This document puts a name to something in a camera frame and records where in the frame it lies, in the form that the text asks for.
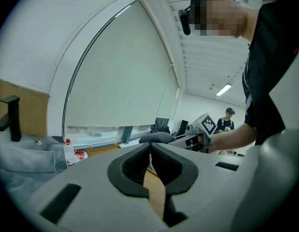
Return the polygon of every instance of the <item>black cap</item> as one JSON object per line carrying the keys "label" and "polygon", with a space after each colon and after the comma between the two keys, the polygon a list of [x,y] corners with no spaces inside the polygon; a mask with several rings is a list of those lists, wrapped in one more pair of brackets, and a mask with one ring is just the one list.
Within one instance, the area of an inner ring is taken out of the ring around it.
{"label": "black cap", "polygon": [[226,109],[226,113],[229,113],[229,114],[235,114],[235,111],[233,111],[233,109],[231,107],[228,107]]}

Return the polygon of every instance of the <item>white blind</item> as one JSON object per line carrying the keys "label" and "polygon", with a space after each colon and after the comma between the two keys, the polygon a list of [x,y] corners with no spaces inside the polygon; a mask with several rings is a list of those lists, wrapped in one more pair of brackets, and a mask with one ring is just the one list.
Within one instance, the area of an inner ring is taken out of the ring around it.
{"label": "white blind", "polygon": [[75,78],[67,126],[153,124],[170,61],[150,17],[137,2],[98,37]]}
{"label": "white blind", "polygon": [[157,117],[171,118],[171,113],[174,106],[177,91],[178,91],[177,80],[175,78],[173,69],[170,68],[168,80],[164,88],[164,94],[159,106]]}

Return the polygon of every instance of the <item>forearm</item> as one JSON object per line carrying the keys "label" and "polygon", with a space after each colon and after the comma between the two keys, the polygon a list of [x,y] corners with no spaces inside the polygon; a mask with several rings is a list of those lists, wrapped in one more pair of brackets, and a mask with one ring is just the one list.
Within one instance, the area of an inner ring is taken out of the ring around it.
{"label": "forearm", "polygon": [[248,124],[211,137],[209,152],[224,149],[236,149],[247,146],[256,140],[256,132]]}

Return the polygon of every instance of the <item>person wearing headset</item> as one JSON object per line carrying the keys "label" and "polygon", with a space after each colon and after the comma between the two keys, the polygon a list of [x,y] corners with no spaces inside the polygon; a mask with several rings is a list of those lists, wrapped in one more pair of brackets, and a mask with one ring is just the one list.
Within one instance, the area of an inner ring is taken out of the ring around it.
{"label": "person wearing headset", "polygon": [[179,17],[186,35],[242,37],[250,43],[242,75],[244,123],[235,130],[214,134],[209,153],[241,148],[254,141],[261,145],[284,130],[269,93],[299,51],[299,23],[291,21],[299,15],[291,10],[291,4],[286,0],[264,0],[261,8],[254,10],[237,0],[191,0],[190,7],[179,11]]}
{"label": "person wearing headset", "polygon": [[235,123],[231,120],[232,115],[235,114],[235,111],[231,107],[226,109],[226,115],[223,118],[220,118],[217,121],[216,133],[222,133],[226,131],[231,131],[235,129]]}

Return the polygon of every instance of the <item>bottle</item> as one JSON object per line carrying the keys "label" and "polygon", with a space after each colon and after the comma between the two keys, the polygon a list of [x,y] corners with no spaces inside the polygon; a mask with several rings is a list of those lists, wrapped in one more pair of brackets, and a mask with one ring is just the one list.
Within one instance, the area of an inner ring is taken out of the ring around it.
{"label": "bottle", "polygon": [[63,146],[64,156],[66,158],[67,167],[70,168],[75,164],[75,155],[74,148],[71,145],[71,141],[69,138],[66,139],[65,144]]}

